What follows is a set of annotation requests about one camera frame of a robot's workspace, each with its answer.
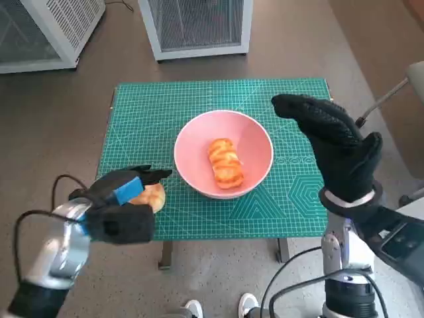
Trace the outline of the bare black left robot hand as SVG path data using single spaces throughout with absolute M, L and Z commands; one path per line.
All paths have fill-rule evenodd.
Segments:
M 151 165 L 121 168 L 105 174 L 88 189 L 74 190 L 68 199 L 84 197 L 96 206 L 124 205 L 171 174 L 172 170 L 152 170 Z

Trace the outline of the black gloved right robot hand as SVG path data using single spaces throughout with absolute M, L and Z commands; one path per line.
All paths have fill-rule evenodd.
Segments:
M 352 203 L 373 190 L 380 133 L 363 137 L 346 110 L 325 99 L 280 94 L 271 102 L 277 116 L 295 120 L 308 138 L 325 188 L 335 197 Z

